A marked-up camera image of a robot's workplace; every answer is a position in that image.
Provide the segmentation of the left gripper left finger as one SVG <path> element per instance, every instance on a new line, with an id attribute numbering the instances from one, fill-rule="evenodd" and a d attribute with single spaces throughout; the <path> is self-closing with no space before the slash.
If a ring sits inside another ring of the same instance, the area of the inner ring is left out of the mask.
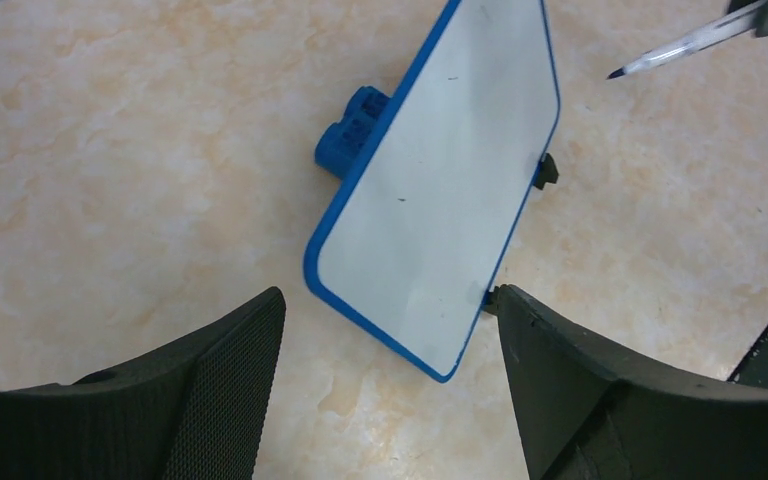
<path id="1" fill-rule="evenodd" d="M 286 304 L 223 318 L 70 385 L 0 391 L 0 479 L 249 479 Z"/>

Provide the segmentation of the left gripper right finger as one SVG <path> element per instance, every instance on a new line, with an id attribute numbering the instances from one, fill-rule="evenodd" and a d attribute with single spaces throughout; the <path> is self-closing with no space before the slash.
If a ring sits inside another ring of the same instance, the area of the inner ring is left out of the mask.
<path id="1" fill-rule="evenodd" d="M 533 479 L 768 479 L 768 389 L 657 361 L 513 285 L 493 292 Z"/>

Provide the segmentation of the white whiteboard marker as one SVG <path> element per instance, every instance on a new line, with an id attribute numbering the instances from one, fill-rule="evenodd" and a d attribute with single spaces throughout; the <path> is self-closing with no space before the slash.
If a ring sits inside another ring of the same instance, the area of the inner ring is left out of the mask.
<path id="1" fill-rule="evenodd" d="M 607 79 L 616 79 L 660 67 L 752 30 L 755 18 L 764 4 L 765 1 L 748 4 L 720 19 L 686 33 L 671 43 L 656 47 L 611 72 Z"/>

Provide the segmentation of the blue framed whiteboard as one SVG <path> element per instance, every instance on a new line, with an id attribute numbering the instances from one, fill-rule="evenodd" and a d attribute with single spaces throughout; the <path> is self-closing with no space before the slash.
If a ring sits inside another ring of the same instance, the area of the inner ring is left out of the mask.
<path id="1" fill-rule="evenodd" d="M 313 231 L 308 289 L 448 381 L 559 114 L 543 2 L 446 3 Z"/>

